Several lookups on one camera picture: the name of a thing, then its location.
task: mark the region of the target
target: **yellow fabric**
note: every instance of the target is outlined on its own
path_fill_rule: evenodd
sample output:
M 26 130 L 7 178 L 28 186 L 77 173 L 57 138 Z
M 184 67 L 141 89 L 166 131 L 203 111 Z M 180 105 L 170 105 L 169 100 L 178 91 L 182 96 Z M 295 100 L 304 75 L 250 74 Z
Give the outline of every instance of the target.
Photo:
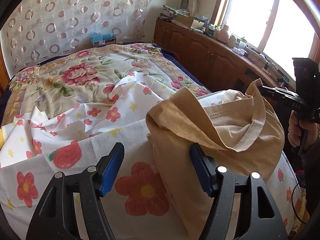
M 2 146 L 4 145 L 4 139 L 2 134 L 2 128 L 0 129 L 0 150 L 2 149 Z
M 237 174 L 258 172 L 264 181 L 280 159 L 284 131 L 260 85 L 261 80 L 252 82 L 246 95 L 228 90 L 221 105 L 205 108 L 182 88 L 147 113 L 156 165 L 189 239 L 199 238 L 212 205 L 190 161 L 191 143 L 199 143 L 218 165 Z

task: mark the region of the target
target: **bed sheet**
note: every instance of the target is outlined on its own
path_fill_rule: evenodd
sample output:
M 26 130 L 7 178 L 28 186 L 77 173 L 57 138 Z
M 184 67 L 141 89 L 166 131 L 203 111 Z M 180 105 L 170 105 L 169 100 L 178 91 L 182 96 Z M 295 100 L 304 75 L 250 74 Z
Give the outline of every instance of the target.
M 177 91 L 187 87 L 196 96 L 208 94 L 152 44 L 108 45 L 21 70 L 12 79 L 2 125 L 35 106 L 51 119 L 79 103 L 108 103 L 110 89 L 133 71 L 144 73 Z

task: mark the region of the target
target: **black cable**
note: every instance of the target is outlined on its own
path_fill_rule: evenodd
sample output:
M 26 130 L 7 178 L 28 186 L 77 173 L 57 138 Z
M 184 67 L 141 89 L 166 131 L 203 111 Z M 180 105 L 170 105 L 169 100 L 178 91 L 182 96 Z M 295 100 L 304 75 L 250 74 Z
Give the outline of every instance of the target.
M 302 219 L 298 216 L 295 208 L 294 208 L 294 205 L 293 205 L 293 193 L 294 193 L 294 190 L 296 189 L 296 187 L 299 185 L 299 183 L 293 188 L 293 191 L 291 193 L 291 205 L 292 205 L 292 209 L 293 209 L 293 212 L 295 214 L 295 216 L 297 217 L 297 219 L 304 225 L 306 225 L 307 223 L 303 222 Z

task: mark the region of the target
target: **wooden cabinet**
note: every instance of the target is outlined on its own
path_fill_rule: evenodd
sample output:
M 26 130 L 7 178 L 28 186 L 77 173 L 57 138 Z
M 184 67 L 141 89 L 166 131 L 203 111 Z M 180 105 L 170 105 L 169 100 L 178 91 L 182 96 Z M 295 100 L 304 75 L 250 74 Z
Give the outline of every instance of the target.
M 239 80 L 247 85 L 255 79 L 246 76 L 248 68 L 266 85 L 277 86 L 261 68 L 235 54 L 226 44 L 173 23 L 157 20 L 154 41 L 178 53 L 181 65 L 212 92 L 232 89 Z

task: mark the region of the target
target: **white cloth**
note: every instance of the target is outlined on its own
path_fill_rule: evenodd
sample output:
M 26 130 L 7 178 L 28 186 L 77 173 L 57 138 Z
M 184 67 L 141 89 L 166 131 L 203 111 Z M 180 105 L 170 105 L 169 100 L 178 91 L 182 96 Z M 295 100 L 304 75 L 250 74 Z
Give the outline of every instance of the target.
M 188 239 L 166 196 L 144 120 L 152 106 L 173 93 L 152 77 L 135 72 L 115 86 L 109 95 L 115 100 L 112 106 L 82 104 L 50 120 L 35 109 L 32 114 L 18 116 L 14 124 L 4 126 L 0 204 L 18 236 L 25 239 L 36 205 L 56 172 L 80 173 L 96 165 L 116 142 L 121 142 L 125 148 L 124 161 L 111 192 L 101 199 L 116 239 Z M 203 107 L 220 104 L 223 94 L 204 96 L 199 101 Z M 66 150 L 67 145 L 71 145 L 71 150 Z M 287 219 L 287 232 L 293 225 L 287 192 L 295 184 L 295 176 L 283 154 L 267 185 L 283 219 Z M 294 201 L 299 196 L 297 189 Z M 75 207 L 80 235 L 86 240 L 78 195 Z M 230 235 L 236 226 L 236 210 L 232 216 Z

